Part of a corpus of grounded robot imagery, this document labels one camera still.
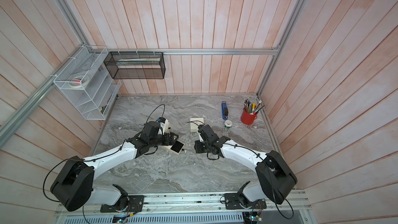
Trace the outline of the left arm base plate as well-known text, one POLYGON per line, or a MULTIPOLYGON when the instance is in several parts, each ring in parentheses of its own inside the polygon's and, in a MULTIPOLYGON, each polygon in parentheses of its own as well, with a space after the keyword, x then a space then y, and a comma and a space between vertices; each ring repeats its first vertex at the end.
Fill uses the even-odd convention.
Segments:
POLYGON ((143 195, 122 196, 114 205, 103 204, 100 212, 138 213, 143 209, 144 200, 145 196, 143 195))

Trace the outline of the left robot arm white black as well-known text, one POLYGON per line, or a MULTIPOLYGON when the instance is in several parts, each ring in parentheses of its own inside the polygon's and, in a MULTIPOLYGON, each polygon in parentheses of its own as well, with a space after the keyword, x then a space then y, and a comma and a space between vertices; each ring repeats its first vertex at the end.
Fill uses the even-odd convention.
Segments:
POLYGON ((65 160, 50 192, 55 196, 55 201, 70 212, 86 204, 107 205, 122 212, 128 208, 128 193, 116 184, 111 187, 95 187, 94 180, 124 162, 147 154, 152 147, 173 146, 178 138, 178 134, 170 132, 167 119, 149 121, 144 124, 141 132, 113 149, 83 159, 74 156, 65 160))

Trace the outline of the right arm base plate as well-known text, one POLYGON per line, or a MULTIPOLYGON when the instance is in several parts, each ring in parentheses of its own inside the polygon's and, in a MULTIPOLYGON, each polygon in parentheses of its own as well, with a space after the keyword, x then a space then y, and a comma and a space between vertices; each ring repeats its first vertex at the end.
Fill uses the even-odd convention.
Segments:
POLYGON ((226 193, 223 196, 226 209, 266 209, 265 201, 250 202, 242 193, 226 193))

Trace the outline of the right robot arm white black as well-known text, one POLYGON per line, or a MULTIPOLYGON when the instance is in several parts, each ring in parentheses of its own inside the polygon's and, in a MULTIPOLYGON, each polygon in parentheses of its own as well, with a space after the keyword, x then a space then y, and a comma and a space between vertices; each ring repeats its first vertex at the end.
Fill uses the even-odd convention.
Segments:
POLYGON ((226 203, 232 204, 228 209, 249 208, 266 198, 281 205, 297 184, 297 177, 278 152, 260 152, 239 145, 226 136, 219 137, 208 124, 199 125, 198 134, 196 153, 215 155, 216 160, 230 159, 256 172, 257 182, 248 181, 237 193, 224 196, 226 203))

